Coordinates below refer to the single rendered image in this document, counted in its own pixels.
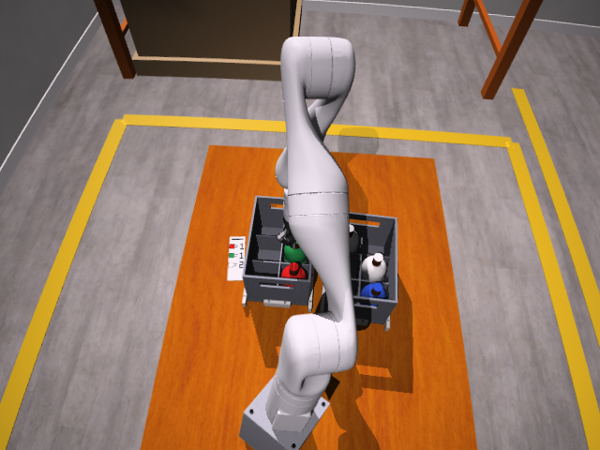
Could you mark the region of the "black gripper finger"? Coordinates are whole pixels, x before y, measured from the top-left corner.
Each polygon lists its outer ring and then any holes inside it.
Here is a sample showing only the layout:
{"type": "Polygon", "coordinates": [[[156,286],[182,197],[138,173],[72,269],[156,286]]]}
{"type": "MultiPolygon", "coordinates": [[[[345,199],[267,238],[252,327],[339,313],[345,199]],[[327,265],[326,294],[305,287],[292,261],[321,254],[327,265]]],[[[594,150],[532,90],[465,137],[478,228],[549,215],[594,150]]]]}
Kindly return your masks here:
{"type": "Polygon", "coordinates": [[[295,239],[293,236],[291,235],[287,235],[286,238],[286,229],[281,233],[277,233],[276,234],[276,238],[279,240],[280,243],[286,245],[286,246],[290,246],[290,248],[295,248],[295,239]]]}

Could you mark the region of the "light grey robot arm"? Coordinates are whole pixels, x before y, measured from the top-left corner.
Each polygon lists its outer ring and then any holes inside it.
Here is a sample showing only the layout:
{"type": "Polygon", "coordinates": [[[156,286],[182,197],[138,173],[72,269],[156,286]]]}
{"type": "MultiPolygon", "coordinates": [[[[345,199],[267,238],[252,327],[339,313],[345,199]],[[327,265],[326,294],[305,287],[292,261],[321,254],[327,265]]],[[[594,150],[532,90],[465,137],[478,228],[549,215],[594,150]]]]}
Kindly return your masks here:
{"type": "Polygon", "coordinates": [[[353,85],[353,45],[289,37],[280,70],[287,146],[276,179],[284,188],[283,216],[322,281],[329,312],[286,322],[265,409],[273,430],[302,432],[331,373],[351,369],[358,352],[348,182],[323,143],[353,85]],[[306,99],[317,100],[307,108],[306,99]]]}

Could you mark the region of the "green bottle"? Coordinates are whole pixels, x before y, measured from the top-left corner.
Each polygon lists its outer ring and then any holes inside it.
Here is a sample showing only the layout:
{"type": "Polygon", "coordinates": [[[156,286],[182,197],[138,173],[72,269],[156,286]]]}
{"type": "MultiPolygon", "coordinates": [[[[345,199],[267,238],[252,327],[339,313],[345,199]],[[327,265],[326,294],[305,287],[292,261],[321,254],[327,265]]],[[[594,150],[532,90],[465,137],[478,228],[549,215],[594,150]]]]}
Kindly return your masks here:
{"type": "Polygon", "coordinates": [[[285,245],[284,262],[308,264],[308,258],[298,244],[295,243],[295,248],[290,248],[290,246],[285,245]]]}

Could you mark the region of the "red bottle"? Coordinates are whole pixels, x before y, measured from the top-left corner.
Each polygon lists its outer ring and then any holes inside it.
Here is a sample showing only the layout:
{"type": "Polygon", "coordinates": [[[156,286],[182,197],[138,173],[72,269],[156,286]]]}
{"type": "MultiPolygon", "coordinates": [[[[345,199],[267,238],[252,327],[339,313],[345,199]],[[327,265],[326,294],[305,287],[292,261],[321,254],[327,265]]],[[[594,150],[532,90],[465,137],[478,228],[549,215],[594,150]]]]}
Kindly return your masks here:
{"type": "MultiPolygon", "coordinates": [[[[282,278],[295,278],[295,279],[307,279],[305,270],[299,266],[296,262],[292,262],[290,265],[285,267],[281,273],[282,278]]],[[[281,284],[284,287],[293,287],[293,285],[281,284]]]]}

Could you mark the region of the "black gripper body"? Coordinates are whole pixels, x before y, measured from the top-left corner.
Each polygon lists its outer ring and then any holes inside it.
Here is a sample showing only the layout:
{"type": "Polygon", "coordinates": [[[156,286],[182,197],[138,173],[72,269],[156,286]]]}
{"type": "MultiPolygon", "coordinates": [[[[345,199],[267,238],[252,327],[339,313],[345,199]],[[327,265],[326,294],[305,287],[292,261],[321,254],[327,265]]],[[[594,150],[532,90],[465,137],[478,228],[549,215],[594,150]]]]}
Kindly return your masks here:
{"type": "Polygon", "coordinates": [[[288,222],[288,221],[287,221],[287,220],[286,220],[284,217],[283,217],[283,222],[284,222],[284,228],[283,228],[283,231],[286,229],[286,230],[287,230],[287,231],[286,231],[286,234],[293,236],[293,235],[292,235],[292,232],[291,232],[291,230],[290,230],[289,222],[288,222]]]}

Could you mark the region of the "white paper pick list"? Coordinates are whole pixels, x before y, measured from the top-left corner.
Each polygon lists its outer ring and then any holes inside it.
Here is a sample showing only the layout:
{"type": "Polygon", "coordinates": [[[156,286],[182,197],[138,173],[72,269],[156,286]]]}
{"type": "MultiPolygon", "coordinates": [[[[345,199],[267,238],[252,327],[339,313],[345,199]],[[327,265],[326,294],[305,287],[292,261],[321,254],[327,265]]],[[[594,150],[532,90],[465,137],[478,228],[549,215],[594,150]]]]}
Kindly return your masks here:
{"type": "Polygon", "coordinates": [[[243,280],[242,273],[245,262],[245,243],[245,236],[230,237],[227,280],[243,280]]]}

